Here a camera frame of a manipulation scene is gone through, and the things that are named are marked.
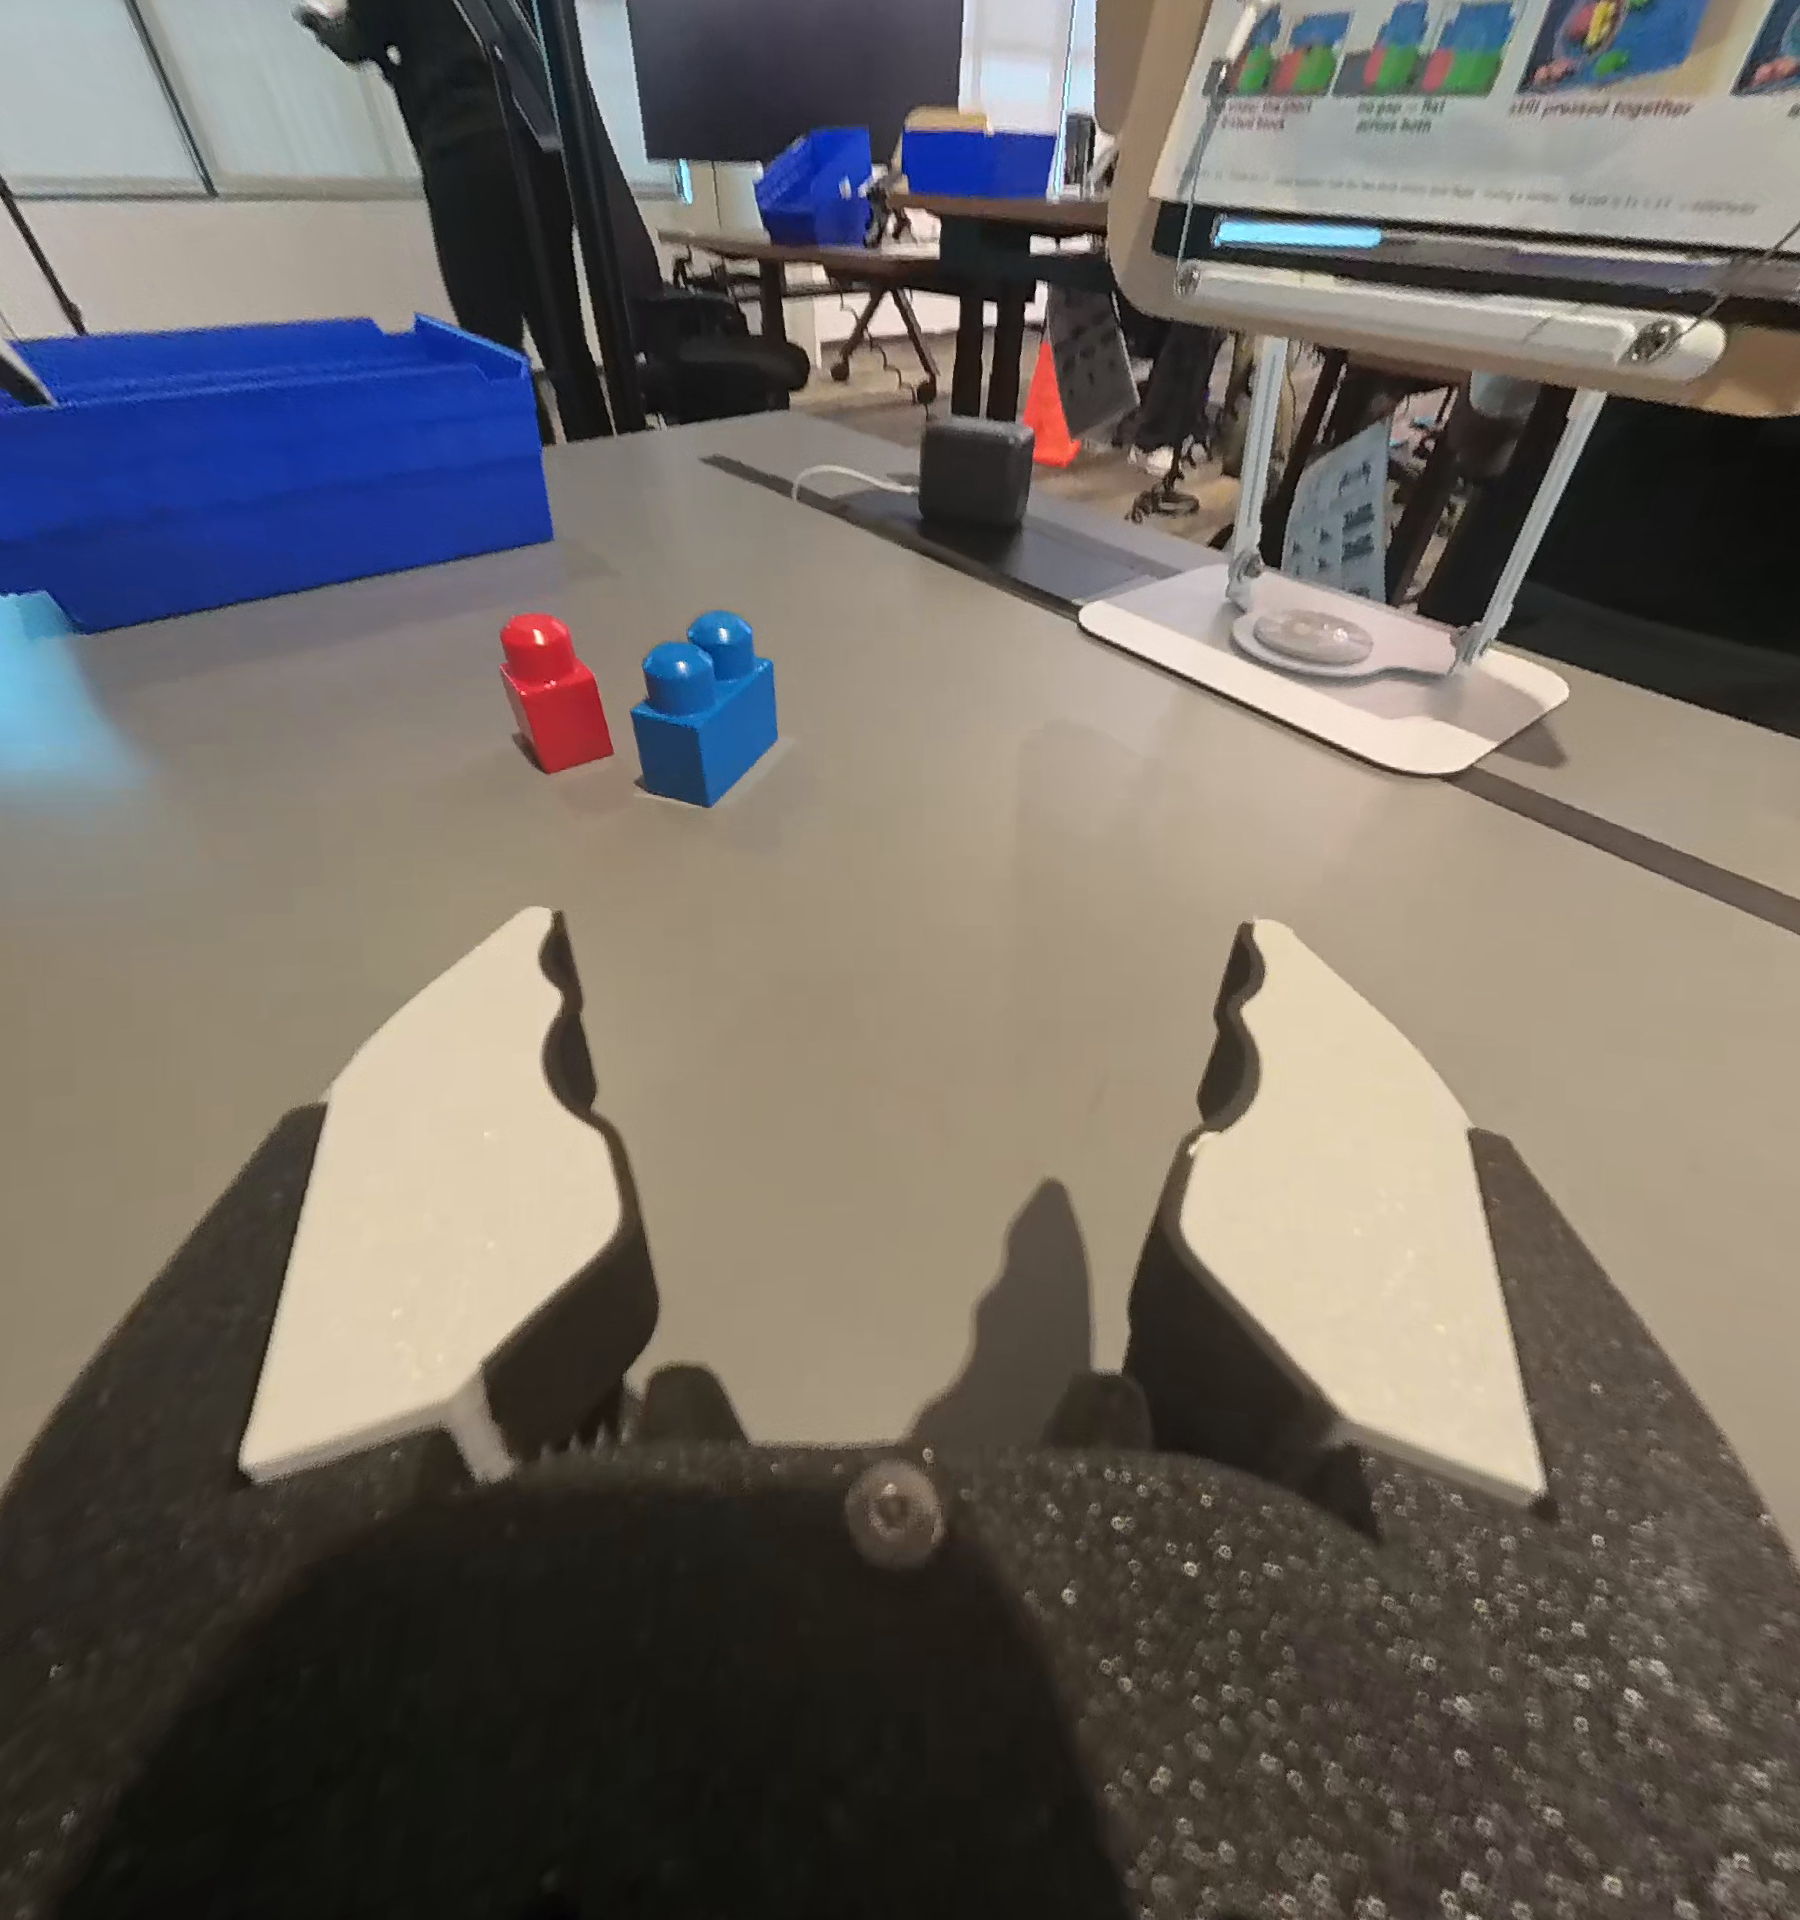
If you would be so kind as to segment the blue plastic storage bin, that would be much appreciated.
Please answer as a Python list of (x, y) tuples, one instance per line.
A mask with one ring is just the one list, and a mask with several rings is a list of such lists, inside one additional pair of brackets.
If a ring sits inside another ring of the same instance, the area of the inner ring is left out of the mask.
[(903, 175), (915, 195), (1045, 200), (1055, 179), (1055, 131), (903, 131)]
[(861, 127), (824, 127), (794, 140), (763, 170), (754, 201), (772, 242), (866, 249), (873, 137)]
[(0, 592), (79, 632), (552, 539), (520, 351), (416, 315), (23, 339)]

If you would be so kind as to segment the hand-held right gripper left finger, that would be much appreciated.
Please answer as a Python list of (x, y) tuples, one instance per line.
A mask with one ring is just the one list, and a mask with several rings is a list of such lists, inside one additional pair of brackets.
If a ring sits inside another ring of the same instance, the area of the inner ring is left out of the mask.
[(590, 1438), (661, 1297), (566, 919), (513, 914), (331, 1081), (239, 1443), (281, 1482), (446, 1435), (478, 1482)]

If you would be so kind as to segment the printed paper sign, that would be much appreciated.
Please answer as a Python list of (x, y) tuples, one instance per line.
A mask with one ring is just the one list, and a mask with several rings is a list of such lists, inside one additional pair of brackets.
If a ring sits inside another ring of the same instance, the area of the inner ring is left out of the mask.
[(1289, 510), (1280, 570), (1283, 576), (1388, 597), (1391, 419), (1374, 419), (1303, 469)]
[(1049, 341), (1069, 435), (1091, 437), (1140, 407), (1140, 384), (1113, 291), (1050, 281)]

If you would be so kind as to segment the black tripod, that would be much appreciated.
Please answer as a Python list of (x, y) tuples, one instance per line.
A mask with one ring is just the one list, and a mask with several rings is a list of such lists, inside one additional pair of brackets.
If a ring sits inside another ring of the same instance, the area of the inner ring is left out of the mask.
[[(554, 341), (548, 348), (556, 395), (580, 395), (577, 339), (589, 326), (596, 382), (610, 431), (637, 435), (649, 424), (641, 362), (633, 330), (614, 229), (610, 187), (619, 159), (601, 115), (586, 62), (577, 4), (461, 1), (467, 32), (481, 45), (505, 113), (508, 163), (514, 174), (535, 272), (550, 305)], [(527, 151), (556, 155), (575, 217), (577, 285), (563, 300), (541, 245), (535, 170)]]

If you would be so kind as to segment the dark wall screen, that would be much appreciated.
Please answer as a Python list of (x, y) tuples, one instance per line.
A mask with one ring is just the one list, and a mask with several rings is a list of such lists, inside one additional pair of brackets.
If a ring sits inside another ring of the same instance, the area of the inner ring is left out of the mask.
[(646, 153), (767, 163), (861, 129), (876, 163), (918, 107), (961, 97), (961, 1), (630, 1)]

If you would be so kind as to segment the red single-stud toy block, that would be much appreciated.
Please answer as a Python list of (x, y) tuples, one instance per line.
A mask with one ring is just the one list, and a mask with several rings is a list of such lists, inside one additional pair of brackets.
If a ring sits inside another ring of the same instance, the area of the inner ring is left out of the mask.
[(517, 612), (501, 628), (501, 649), (517, 732), (544, 774), (614, 755), (601, 688), (563, 619), (548, 611)]

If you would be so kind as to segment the black mesh chair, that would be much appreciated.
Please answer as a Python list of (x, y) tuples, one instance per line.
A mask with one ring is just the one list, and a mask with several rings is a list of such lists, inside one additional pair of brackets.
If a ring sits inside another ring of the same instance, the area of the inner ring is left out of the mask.
[(1800, 737), (1800, 418), (1609, 395), (1501, 642)]

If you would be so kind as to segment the black office chair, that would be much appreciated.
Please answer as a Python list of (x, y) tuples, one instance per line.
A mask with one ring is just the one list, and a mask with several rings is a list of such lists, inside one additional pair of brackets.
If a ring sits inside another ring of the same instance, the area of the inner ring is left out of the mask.
[(699, 424), (778, 413), (812, 378), (807, 353), (747, 326), (722, 292), (664, 285), (633, 298), (649, 419)]

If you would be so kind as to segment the blue two-stud toy block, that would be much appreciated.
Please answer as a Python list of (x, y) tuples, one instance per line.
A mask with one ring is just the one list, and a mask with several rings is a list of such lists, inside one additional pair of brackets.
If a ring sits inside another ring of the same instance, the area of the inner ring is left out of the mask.
[(717, 804), (779, 737), (775, 665), (739, 611), (702, 611), (653, 647), (643, 685), (630, 725), (653, 795)]

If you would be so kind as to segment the orange traffic cone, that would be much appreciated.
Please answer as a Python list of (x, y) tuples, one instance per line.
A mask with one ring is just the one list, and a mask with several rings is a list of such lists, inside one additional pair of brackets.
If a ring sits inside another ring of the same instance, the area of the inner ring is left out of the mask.
[(1082, 440), (1069, 428), (1065, 404), (1062, 400), (1055, 347), (1042, 338), (1027, 380), (1021, 424), (1031, 435), (1031, 462), (1045, 469), (1073, 466)]

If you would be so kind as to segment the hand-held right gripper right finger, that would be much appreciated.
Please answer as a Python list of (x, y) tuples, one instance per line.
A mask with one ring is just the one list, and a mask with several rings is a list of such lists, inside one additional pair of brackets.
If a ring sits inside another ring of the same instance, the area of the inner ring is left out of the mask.
[(1365, 1499), (1329, 1490), (1345, 1455), (1547, 1499), (1471, 1117), (1285, 922), (1250, 919), (1228, 953), (1124, 1374), (1166, 1453), (1329, 1506)]

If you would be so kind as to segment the white tablet stand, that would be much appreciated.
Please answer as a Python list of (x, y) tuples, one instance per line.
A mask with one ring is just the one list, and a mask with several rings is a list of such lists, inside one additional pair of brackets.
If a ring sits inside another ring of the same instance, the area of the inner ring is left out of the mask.
[(1276, 414), (1268, 382), (1250, 407), (1247, 473), (1228, 556), (1078, 611), (1088, 636), (1406, 777), (1459, 774), (1565, 702), (1565, 682), (1552, 669), (1491, 662), (1487, 651), (1511, 615), (1604, 395), (1634, 376), (1654, 392), (1679, 394), (1712, 371), (1730, 344), (1712, 315), (1172, 261), (1146, 248), (1146, 233), (1124, 263), (1124, 288), (1166, 298), (1176, 318), (1247, 323), (1266, 347), (1268, 376), (1283, 371), (1297, 339), (1308, 339), (1377, 348), (1391, 358), (1464, 375), (1549, 376), (1567, 384), (1561, 438), (1534, 506), (1485, 611), (1463, 628), (1294, 579), (1264, 556)]

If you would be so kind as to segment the tablet with beige frame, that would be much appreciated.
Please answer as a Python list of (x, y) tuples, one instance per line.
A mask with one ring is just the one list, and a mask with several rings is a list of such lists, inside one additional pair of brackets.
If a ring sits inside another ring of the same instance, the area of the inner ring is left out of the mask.
[(1800, 418), (1800, 1), (1097, 7), (1160, 318)]

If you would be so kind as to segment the black charger cube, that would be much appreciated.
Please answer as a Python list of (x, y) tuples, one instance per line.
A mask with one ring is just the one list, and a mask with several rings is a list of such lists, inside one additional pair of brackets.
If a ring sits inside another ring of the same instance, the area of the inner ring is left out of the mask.
[(1021, 419), (931, 419), (918, 448), (922, 522), (1017, 531), (1029, 510), (1034, 448), (1034, 431)]

